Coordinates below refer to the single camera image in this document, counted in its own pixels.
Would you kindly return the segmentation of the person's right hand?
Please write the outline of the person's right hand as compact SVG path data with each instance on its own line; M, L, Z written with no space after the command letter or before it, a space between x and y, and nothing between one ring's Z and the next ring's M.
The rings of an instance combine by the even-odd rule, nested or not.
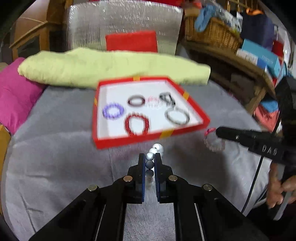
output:
M280 205L283 202L283 192L292 192L288 204L295 201L296 177L292 176L284 183L278 179L278 165L272 162L269 170L269 181L267 185L266 204L269 209Z

